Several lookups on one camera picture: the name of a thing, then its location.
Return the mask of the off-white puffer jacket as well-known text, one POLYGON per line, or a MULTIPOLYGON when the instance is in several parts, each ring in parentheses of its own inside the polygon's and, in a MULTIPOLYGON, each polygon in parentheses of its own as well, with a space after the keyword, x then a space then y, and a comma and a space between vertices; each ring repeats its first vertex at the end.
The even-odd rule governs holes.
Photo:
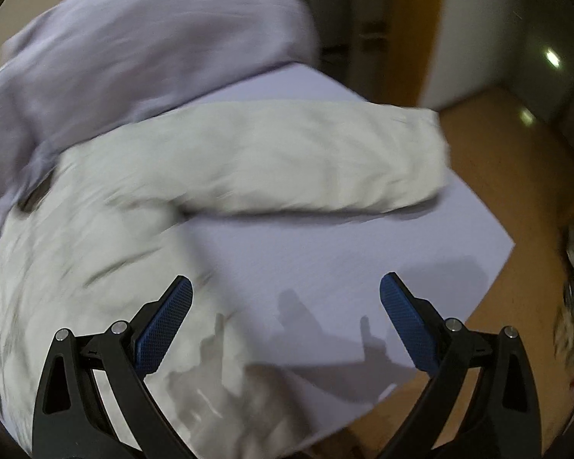
POLYGON ((55 332, 102 332, 181 275, 194 305, 148 378, 157 404, 202 457, 294 451, 309 425, 279 373, 254 363, 186 217, 382 215, 437 196, 448 166, 437 113, 363 102, 189 106, 69 148, 0 238, 0 420, 29 450, 55 332))

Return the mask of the lavender fitted bed sheet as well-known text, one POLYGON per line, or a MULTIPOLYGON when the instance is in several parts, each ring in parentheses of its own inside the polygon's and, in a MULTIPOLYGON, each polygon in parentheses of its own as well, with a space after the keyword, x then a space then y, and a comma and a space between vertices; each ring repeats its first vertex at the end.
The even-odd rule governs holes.
POLYGON ((197 218, 189 229, 257 348, 246 382, 277 387, 257 415, 293 407, 309 426, 304 444, 345 428, 415 376, 379 301, 387 272, 465 319, 514 247, 455 174, 437 197, 386 216, 197 218))

